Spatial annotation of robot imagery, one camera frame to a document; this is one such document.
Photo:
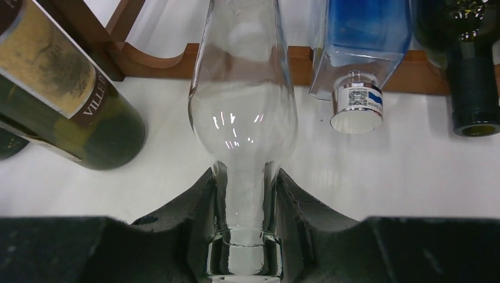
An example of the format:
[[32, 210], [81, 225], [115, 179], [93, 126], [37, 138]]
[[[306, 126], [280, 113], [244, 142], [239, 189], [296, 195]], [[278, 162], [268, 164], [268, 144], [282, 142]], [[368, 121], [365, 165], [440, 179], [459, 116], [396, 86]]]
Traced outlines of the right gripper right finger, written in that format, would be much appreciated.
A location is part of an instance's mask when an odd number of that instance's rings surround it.
[[284, 282], [498, 282], [499, 220], [349, 218], [283, 170], [277, 186]]

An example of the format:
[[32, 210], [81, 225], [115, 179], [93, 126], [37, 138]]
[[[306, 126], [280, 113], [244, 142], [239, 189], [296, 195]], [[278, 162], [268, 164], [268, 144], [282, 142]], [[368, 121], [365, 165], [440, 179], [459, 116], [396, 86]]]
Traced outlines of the green wine bottle front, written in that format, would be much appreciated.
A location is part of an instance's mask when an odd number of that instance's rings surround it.
[[8, 159], [22, 149], [24, 149], [29, 144], [29, 141], [19, 137], [15, 134], [8, 132], [5, 129], [1, 129], [1, 160]]

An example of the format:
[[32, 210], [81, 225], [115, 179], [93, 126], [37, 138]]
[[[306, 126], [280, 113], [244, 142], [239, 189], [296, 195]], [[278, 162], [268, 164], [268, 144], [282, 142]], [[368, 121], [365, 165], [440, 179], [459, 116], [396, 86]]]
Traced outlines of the green wine bottle white label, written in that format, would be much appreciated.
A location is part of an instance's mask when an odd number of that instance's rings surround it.
[[453, 132], [499, 133], [492, 48], [499, 41], [499, 1], [412, 1], [413, 32], [427, 59], [445, 72]]

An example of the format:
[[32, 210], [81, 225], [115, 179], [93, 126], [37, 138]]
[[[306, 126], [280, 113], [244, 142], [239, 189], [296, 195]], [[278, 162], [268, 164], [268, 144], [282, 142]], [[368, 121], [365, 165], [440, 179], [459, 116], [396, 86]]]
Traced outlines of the blue square bottle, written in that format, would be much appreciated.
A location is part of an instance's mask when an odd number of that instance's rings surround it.
[[380, 127], [381, 89], [411, 39], [409, 1], [327, 1], [310, 94], [332, 102], [333, 129], [362, 134]]

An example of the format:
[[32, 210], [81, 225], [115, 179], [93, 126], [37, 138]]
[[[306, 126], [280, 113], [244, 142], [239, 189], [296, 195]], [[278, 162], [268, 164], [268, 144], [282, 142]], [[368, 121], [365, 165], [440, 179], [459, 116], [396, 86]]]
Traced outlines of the small clear glass bottle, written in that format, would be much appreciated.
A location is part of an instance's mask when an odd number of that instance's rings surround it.
[[276, 182], [298, 128], [278, 1], [210, 1], [188, 102], [214, 158], [213, 282], [280, 282]]

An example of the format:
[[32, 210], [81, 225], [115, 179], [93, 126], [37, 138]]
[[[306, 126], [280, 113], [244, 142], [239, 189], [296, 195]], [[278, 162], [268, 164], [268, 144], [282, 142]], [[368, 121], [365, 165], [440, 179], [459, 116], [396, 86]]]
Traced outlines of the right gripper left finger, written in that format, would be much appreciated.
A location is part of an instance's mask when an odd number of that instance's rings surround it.
[[131, 224], [107, 216], [1, 218], [2, 282], [203, 282], [207, 170]]

